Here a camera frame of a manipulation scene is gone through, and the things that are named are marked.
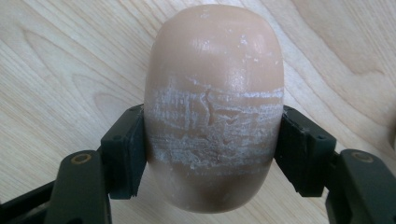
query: light wood grain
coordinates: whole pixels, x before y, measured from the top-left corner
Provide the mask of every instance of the light wood grain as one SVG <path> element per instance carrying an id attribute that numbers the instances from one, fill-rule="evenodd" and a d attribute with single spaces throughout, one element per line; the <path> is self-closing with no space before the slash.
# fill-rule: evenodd
<path id="1" fill-rule="evenodd" d="M 217 1 L 0 2 L 0 200 L 53 180 L 65 156 L 96 149 L 143 103 L 149 51 L 164 21 Z M 291 105 L 396 174 L 396 2 L 219 1 L 267 19 L 284 55 Z M 324 198 L 296 194 L 275 163 L 257 196 L 232 212 L 168 205 L 149 169 L 137 198 L 112 201 L 114 223 L 327 223 Z"/>

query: shiny surface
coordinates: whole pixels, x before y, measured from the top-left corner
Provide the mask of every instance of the shiny surface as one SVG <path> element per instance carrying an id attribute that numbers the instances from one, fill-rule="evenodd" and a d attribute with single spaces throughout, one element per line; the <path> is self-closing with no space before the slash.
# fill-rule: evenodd
<path id="1" fill-rule="evenodd" d="M 203 2 L 0 1 L 0 200 L 53 180 L 67 155 L 98 148 L 125 109 L 143 103 L 160 27 Z M 338 149 L 372 152 L 396 174 L 395 1 L 221 2 L 274 28 L 286 105 L 334 135 Z M 329 223 L 324 198 L 301 198 L 275 162 L 258 194 L 232 212 L 169 205 L 149 169 L 138 197 L 111 208 L 115 224 Z"/>
<path id="2" fill-rule="evenodd" d="M 159 31 L 145 91 L 148 163 L 175 206 L 233 210 L 268 173 L 283 112 L 274 31 L 241 7 L 182 10 Z"/>

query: soap bar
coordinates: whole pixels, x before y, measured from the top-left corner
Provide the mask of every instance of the soap bar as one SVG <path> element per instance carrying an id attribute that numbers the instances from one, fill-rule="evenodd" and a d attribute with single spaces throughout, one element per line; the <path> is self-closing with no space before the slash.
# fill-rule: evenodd
<path id="1" fill-rule="evenodd" d="M 145 88 L 149 169 L 170 204 L 220 213 L 261 188 L 283 112 L 274 31 L 240 7 L 184 9 L 152 46 Z"/>

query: wooden table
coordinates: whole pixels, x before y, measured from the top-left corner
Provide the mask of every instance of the wooden table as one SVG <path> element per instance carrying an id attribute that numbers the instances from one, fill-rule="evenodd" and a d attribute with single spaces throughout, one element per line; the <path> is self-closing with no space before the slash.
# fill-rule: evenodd
<path id="1" fill-rule="evenodd" d="M 186 2 L 0 2 L 2 202 L 53 180 L 62 158 L 97 149 L 120 114 L 143 103 L 155 35 L 181 9 L 202 4 Z M 396 2 L 227 4 L 251 9 L 275 29 L 285 104 L 332 133 L 337 150 L 374 153 L 396 174 Z M 327 223 L 325 196 L 301 198 L 274 162 L 257 196 L 232 212 L 168 205 L 149 169 L 137 198 L 111 205 L 114 223 Z"/>

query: brown soap bar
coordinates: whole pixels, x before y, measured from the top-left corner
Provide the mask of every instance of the brown soap bar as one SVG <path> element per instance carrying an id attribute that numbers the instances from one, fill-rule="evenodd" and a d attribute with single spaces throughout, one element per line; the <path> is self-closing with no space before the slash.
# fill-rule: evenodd
<path id="1" fill-rule="evenodd" d="M 218 213 L 260 189 L 283 112 L 270 25 L 240 7 L 180 11 L 159 31 L 145 91 L 148 164 L 167 201 Z"/>

